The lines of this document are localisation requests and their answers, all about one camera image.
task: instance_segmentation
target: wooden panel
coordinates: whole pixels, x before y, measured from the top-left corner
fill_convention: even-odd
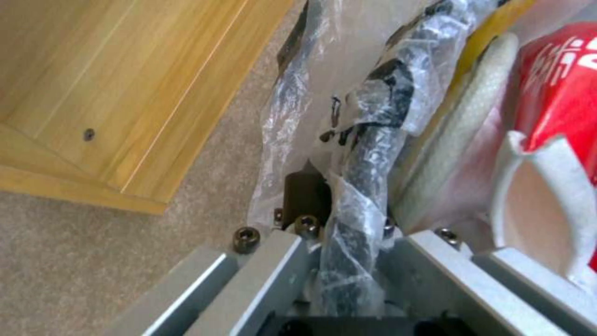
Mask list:
[[[81,183],[99,184],[81,169],[3,124],[0,124],[0,164]]]
[[[160,201],[168,201],[173,196],[292,3],[292,0],[249,0],[124,193]]]
[[[0,190],[161,215],[167,204],[0,165]]]
[[[123,187],[245,1],[137,1],[37,140]]]
[[[0,1],[0,119],[37,135],[133,3]]]

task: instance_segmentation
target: clear plastic bag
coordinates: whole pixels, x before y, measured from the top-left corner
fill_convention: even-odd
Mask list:
[[[504,2],[309,2],[301,47],[261,115],[262,165],[248,223],[267,232],[285,176],[308,160],[325,176],[333,210],[319,272],[323,313],[380,312],[374,270],[387,175],[444,99],[467,37]]]

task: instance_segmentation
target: red packaging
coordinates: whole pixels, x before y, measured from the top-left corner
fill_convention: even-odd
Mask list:
[[[527,135],[524,149],[565,135],[597,185],[597,23],[569,25],[528,44],[520,69],[515,129]],[[597,254],[590,266],[597,270]]]

